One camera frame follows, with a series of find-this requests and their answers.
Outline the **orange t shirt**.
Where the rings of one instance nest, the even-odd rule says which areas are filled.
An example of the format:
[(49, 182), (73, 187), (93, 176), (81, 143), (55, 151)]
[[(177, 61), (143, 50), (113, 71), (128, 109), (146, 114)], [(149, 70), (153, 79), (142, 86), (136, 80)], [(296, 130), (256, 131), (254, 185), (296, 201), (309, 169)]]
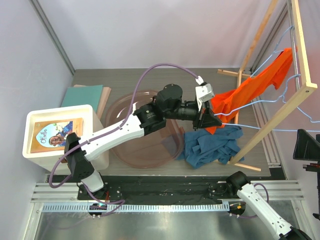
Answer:
[(233, 90), (216, 94), (210, 100), (212, 110), (218, 114), (223, 123), (232, 120), (238, 111), (251, 100), (260, 96), (269, 86), (277, 90), (282, 85), (293, 62), (292, 49), (285, 48), (277, 58), (261, 73), (255, 77), (249, 77), (241, 85)]

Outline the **blue t shirt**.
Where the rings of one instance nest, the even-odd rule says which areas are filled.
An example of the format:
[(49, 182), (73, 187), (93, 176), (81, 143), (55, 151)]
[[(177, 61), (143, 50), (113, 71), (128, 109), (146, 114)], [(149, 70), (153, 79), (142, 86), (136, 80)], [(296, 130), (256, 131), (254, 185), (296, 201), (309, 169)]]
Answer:
[(214, 134), (205, 129), (186, 132), (184, 148), (177, 159), (185, 160), (195, 169), (215, 160), (225, 165), (241, 150), (237, 140), (242, 136), (242, 128), (233, 125), (218, 128)]

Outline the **light blue hanger orange shirt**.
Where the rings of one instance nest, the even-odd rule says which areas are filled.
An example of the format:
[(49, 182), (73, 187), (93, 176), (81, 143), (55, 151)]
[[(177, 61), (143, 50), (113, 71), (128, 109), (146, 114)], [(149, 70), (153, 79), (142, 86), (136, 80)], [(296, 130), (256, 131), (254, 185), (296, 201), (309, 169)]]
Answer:
[(281, 43), (281, 41), (283, 40), (284, 36), (290, 32), (291, 30), (294, 29), (294, 26), (291, 25), (290, 27), (288, 27), (283, 33), (282, 35), (280, 36), (278, 42), (276, 43), (276, 45), (274, 46), (274, 49), (272, 51), (272, 53), (251, 73), (250, 77), (253, 78), (259, 71), (260, 69), (269, 61), (269, 59), (272, 58), (273, 55), (277, 54), (277, 53), (281, 53), (283, 52), (284, 50), (278, 50), (278, 47)]

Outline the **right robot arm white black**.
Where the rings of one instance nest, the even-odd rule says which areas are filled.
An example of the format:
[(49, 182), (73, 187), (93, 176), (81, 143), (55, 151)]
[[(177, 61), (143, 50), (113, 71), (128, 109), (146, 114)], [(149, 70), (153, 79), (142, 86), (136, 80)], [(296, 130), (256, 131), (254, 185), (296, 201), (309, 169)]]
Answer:
[[(292, 158), (312, 161), (303, 168), (317, 173), (317, 190), (320, 190), (320, 135), (312, 137), (306, 130), (298, 129)], [(275, 240), (309, 240), (302, 230), (293, 227), (283, 219), (257, 192), (248, 177), (237, 171), (226, 179), (226, 193), (233, 198), (242, 199), (265, 224)]]

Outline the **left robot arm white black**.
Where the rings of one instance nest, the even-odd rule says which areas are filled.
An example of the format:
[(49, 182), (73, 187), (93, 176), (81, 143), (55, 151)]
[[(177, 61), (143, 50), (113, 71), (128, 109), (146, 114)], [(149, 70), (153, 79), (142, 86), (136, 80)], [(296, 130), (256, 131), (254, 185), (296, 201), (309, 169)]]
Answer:
[(168, 84), (153, 96), (151, 102), (130, 110), (123, 121), (94, 132), (88, 138), (69, 134), (64, 159), (72, 179), (81, 182), (93, 198), (100, 200), (106, 195), (107, 188), (91, 161), (105, 151), (161, 130), (168, 119), (191, 121), (195, 130), (222, 125), (210, 106), (214, 92), (209, 83), (201, 83), (195, 88), (194, 101), (183, 101), (182, 96), (179, 85)]

